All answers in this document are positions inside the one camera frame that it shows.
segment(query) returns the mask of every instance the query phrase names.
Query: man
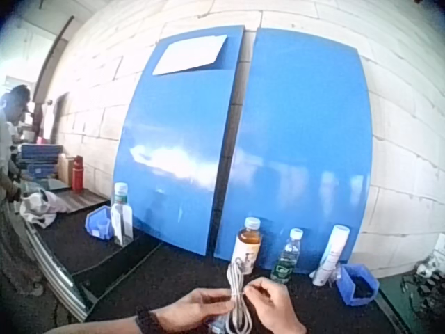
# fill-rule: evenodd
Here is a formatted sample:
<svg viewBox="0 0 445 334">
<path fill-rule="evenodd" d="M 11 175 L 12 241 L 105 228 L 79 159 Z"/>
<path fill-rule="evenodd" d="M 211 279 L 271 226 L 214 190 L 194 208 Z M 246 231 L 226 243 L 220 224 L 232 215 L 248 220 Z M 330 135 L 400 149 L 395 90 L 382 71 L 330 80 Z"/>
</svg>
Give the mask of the man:
<svg viewBox="0 0 445 334">
<path fill-rule="evenodd" d="M 293 311 L 285 285 L 261 277 L 249 283 L 245 296 L 253 304 L 259 321 L 273 334 L 305 334 L 306 328 Z M 229 289 L 195 289 L 173 304 L 137 317 L 113 321 L 74 324 L 53 329 L 47 334 L 156 334 L 183 333 L 198 328 L 217 315 L 234 308 Z"/>
<path fill-rule="evenodd" d="M 16 124 L 30 100 L 29 89 L 17 86 L 1 99 L 0 105 L 0 265 L 1 271 L 20 294 L 39 296 L 43 286 L 37 266 L 26 255 L 19 236 L 8 218 L 8 202 L 20 200 L 21 191 L 8 177 L 8 171 L 19 175 L 20 170 L 10 160 L 12 145 L 7 122 Z"/>
</svg>

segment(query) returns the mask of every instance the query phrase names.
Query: human hand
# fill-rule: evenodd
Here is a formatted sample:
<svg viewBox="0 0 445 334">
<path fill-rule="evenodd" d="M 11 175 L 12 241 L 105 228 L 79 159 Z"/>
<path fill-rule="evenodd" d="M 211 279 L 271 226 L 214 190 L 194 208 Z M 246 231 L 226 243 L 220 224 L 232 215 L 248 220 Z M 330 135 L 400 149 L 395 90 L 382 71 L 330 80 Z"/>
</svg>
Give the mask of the human hand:
<svg viewBox="0 0 445 334">
<path fill-rule="evenodd" d="M 230 289 L 194 289 L 173 304 L 152 311 L 161 327 L 170 333 L 197 328 L 212 315 L 234 308 Z"/>
<path fill-rule="evenodd" d="M 306 333 L 306 328 L 293 311 L 286 285 L 260 277 L 250 282 L 244 292 L 261 323 L 274 334 Z"/>
</svg>

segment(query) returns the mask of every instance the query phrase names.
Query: watch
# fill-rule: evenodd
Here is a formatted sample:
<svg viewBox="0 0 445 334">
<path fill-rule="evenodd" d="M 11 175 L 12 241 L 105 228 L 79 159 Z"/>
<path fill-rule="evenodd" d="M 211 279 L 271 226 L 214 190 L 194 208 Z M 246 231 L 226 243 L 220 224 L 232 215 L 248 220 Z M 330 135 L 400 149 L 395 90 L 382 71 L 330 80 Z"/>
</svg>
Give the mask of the watch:
<svg viewBox="0 0 445 334">
<path fill-rule="evenodd" d="M 142 334 L 165 333 L 156 316 L 150 313 L 146 307 L 136 309 L 136 325 Z"/>
</svg>

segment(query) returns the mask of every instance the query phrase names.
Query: red thermos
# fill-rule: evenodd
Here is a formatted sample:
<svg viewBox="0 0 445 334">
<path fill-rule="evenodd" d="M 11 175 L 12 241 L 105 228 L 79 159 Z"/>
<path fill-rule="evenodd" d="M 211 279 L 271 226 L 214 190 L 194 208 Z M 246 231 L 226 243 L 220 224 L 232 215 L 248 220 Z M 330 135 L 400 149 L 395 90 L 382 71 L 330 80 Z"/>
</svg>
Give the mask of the red thermos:
<svg viewBox="0 0 445 334">
<path fill-rule="evenodd" d="M 72 168 L 72 190 L 79 193 L 83 189 L 83 158 L 78 155 L 74 158 Z"/>
</svg>

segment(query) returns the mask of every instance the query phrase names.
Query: blue board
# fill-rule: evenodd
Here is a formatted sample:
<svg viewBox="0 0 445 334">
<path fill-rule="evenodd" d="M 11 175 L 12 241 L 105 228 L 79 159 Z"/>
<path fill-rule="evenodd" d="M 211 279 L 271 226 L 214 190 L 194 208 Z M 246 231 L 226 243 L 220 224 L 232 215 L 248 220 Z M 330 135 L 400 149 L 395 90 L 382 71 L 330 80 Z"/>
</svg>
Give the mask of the blue board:
<svg viewBox="0 0 445 334">
<path fill-rule="evenodd" d="M 317 267 L 332 226 L 350 257 L 371 174 L 371 111 L 357 51 L 304 33 L 260 29 L 215 256 L 230 260 L 246 216 L 261 219 L 258 264 L 270 269 L 302 228 L 297 271 Z"/>
<path fill-rule="evenodd" d="M 243 30 L 219 27 L 159 42 L 131 101 L 115 162 L 114 182 L 129 185 L 133 224 L 199 254 L 207 249 Z M 215 63 L 152 75 L 169 44 L 208 35 L 227 35 Z"/>
</svg>

